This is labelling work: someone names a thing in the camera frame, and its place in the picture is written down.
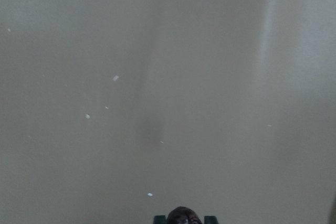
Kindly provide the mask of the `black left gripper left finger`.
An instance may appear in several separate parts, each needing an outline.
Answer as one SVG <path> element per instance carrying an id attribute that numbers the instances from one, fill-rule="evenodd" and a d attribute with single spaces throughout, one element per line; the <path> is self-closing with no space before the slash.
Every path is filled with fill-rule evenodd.
<path id="1" fill-rule="evenodd" d="M 165 215 L 154 216 L 153 224 L 166 224 L 166 216 Z"/>

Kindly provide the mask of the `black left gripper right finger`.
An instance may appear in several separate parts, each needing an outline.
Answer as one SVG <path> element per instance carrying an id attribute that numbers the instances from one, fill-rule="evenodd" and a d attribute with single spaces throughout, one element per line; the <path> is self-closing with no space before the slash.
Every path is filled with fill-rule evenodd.
<path id="1" fill-rule="evenodd" d="M 216 216 L 204 216 L 204 224 L 217 224 Z"/>

